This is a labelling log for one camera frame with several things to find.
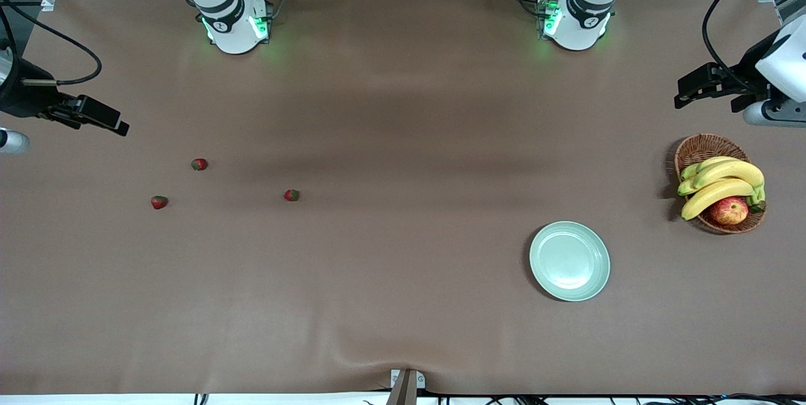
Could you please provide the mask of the pale green round plate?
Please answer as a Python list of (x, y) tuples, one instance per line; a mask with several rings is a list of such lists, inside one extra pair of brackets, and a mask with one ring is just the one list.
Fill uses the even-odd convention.
[(556, 221), (533, 236), (530, 273), (546, 293), (565, 302), (590, 300), (608, 283), (611, 261), (604, 241), (589, 227)]

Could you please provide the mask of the brown wicker basket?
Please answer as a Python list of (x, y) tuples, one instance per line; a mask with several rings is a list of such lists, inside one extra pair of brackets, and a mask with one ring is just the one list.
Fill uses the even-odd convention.
[[(674, 170), (676, 170), (679, 184), (682, 182), (681, 172), (685, 167), (705, 161), (714, 156), (732, 156), (738, 158), (740, 161), (753, 164), (746, 153), (733, 141), (728, 140), (728, 138), (714, 134), (689, 136), (681, 141), (674, 153), (673, 166)], [(686, 200), (686, 203), (691, 195), (682, 197)], [(698, 221), (701, 225), (708, 227), (712, 232), (721, 234), (742, 234), (750, 232), (763, 221), (764, 215), (766, 215), (765, 190), (763, 190), (762, 198), (758, 200), (752, 197), (744, 198), (749, 206), (749, 215), (747, 219), (740, 224), (735, 226), (722, 226), (717, 224), (709, 217), (709, 207), (696, 218), (688, 221)]]

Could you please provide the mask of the greenish yellow banana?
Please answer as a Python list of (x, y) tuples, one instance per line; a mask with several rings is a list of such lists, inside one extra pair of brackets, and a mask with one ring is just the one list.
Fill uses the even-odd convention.
[(691, 166), (685, 167), (684, 170), (681, 172), (681, 180), (686, 181), (692, 179), (697, 174), (701, 173), (702, 170), (709, 166), (713, 166), (714, 164), (719, 164), (726, 161), (738, 161), (738, 158), (734, 158), (732, 156), (714, 156), (708, 158), (705, 161), (691, 164)]

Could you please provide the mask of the red yellow apple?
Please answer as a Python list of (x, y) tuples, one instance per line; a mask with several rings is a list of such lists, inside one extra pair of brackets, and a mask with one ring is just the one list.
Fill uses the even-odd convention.
[(747, 219), (749, 206), (743, 197), (727, 197), (714, 202), (708, 214), (719, 225), (735, 226)]

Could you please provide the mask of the brown metal bar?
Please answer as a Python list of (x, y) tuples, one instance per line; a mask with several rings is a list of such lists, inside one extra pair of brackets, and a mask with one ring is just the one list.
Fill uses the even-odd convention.
[(404, 370), (406, 376), (398, 379), (390, 391), (385, 405), (417, 405), (417, 388), (414, 382), (407, 379), (411, 370)]

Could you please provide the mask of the metal clamp bracket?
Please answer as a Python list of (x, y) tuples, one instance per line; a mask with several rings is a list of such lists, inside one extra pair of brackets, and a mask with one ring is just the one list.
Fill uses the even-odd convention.
[[(398, 379), (401, 379), (401, 377), (405, 377), (405, 376), (406, 376), (406, 374), (405, 374), (404, 370), (391, 370), (390, 371), (390, 386), (389, 386), (389, 389), (394, 388), (395, 383), (397, 383)], [(425, 376), (425, 374), (421, 373), (419, 370), (411, 370), (411, 372), (408, 374), (407, 379), (409, 379), (409, 381), (411, 381), (411, 382), (414, 382), (415, 385), (416, 385), (416, 388), (418, 390), (425, 390), (425, 388), (426, 388), (426, 376)]]

